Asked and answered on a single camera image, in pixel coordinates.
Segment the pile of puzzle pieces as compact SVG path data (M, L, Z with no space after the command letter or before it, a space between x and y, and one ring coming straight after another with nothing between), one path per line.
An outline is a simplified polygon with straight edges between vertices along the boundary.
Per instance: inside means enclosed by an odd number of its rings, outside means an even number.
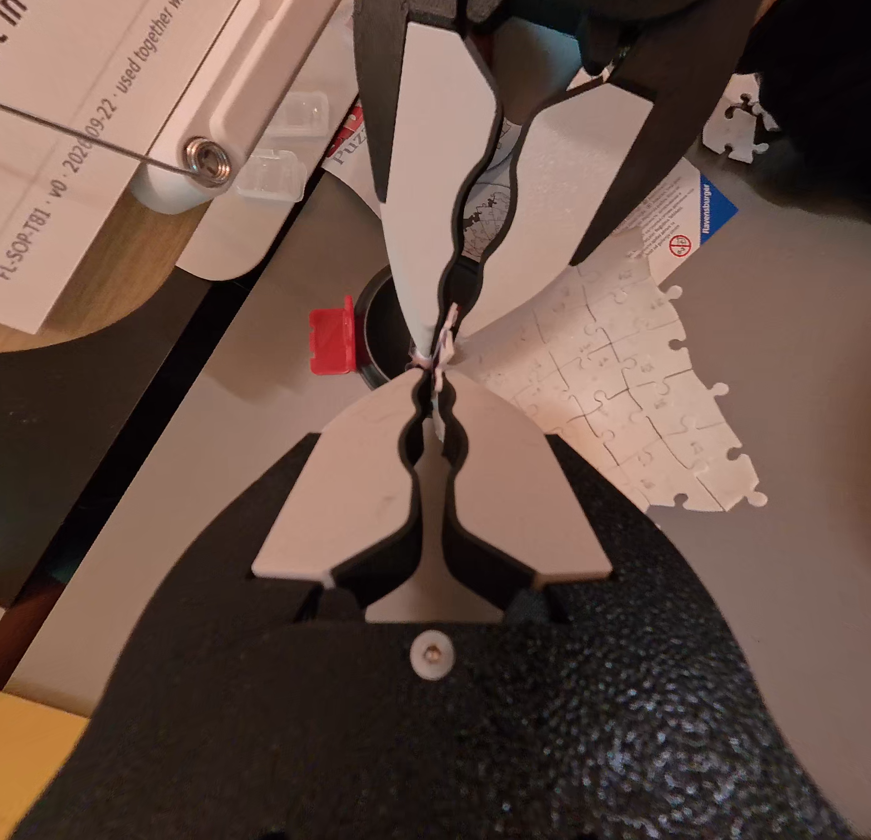
M765 154L769 144L757 141L758 127L765 133L778 133L775 119L750 94L735 99L724 95L702 129L703 146L733 161L751 164Z

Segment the black round ball stand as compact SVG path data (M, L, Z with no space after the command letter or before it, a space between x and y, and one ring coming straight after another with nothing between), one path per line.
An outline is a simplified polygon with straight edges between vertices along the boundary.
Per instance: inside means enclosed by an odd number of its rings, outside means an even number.
M375 390L406 370L414 345L389 265L376 273L355 302L354 323L357 372Z

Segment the partly built white puzzle ball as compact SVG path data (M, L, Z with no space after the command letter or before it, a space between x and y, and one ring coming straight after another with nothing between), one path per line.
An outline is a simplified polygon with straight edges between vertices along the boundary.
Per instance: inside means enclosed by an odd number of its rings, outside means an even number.
M474 334L461 367L567 442L643 511L760 508L754 465L692 369L675 300L637 253L567 269Z

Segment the person's right forearm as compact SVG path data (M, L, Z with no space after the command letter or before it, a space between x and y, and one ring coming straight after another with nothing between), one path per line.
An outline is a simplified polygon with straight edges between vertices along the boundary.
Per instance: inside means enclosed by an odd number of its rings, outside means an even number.
M816 181L869 206L870 0L764 0L738 72Z

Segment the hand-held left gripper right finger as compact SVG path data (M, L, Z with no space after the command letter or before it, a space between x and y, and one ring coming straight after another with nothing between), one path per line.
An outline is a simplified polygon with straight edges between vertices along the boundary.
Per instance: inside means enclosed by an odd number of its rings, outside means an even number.
M500 610L548 586L603 581L613 566L549 441L460 371L438 395L450 463L441 545L451 575Z

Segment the red plastic clip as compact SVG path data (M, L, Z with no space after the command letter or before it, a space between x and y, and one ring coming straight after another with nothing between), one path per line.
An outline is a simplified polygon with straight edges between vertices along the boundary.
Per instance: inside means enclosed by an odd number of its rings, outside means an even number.
M309 313L310 371L315 376L337 376L357 371L353 298L340 308Z

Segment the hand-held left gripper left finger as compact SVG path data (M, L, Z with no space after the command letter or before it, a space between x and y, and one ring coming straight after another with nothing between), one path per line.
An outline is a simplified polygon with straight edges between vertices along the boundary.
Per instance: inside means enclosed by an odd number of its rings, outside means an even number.
M258 578L341 588L368 607L417 570L428 373L412 368L321 432L252 565Z

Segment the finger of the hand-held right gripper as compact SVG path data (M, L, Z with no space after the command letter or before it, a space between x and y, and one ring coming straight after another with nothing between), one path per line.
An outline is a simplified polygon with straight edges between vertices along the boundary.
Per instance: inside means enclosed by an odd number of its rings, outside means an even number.
M612 83L574 88L532 117L511 173L511 204L483 255L464 337L545 290L570 264L653 102Z
M475 44L410 22L380 216L416 367L439 362L450 313L444 279L463 247L461 213L501 123L493 76Z

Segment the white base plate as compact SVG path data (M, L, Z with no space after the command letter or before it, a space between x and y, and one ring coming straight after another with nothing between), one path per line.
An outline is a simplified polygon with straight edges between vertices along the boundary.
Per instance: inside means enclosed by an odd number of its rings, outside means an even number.
M357 96L353 6L354 0L340 1L289 88L289 92L321 91L327 95L328 135L321 138L277 138L264 132L254 147L254 151L293 151L308 168L308 182L343 127ZM246 199L235 191L233 181L230 189L210 204L177 266L210 281L240 277L264 258L289 212L300 202Z

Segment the puzzle piece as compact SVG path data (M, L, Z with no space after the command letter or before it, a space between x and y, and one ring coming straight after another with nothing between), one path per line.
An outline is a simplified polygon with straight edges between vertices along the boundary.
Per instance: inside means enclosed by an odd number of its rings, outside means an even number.
M440 412L439 396L444 385L446 367L455 355L454 328L458 316L459 306L456 302L452 302L441 329L436 335L431 354L426 357L416 347L409 352L409 366L428 370L432 375L430 419L433 422L435 435L442 443L445 438L445 424Z

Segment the folded puzzle instruction leaflet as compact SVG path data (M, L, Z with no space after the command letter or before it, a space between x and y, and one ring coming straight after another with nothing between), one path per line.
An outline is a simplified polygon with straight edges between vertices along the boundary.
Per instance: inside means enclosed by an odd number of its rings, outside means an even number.
M503 120L493 160L479 176L464 208L463 255L472 261L480 260L504 223L510 199L509 163L520 131L519 125ZM321 168L343 181L380 216L359 103L333 138ZM682 159L617 230L641 230L651 276L663 283L737 211L700 170Z

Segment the yellow plastic bin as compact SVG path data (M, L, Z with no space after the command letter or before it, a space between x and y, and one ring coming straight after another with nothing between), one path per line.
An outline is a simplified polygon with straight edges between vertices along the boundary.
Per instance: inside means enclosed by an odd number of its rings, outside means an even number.
M1 837L8 838L58 773L88 719L1 693Z

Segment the printed task instruction sheet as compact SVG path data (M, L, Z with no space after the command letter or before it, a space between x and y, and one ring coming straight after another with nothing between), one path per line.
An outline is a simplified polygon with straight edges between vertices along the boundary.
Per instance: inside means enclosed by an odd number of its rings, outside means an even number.
M238 0L2 0L2 324L36 333Z

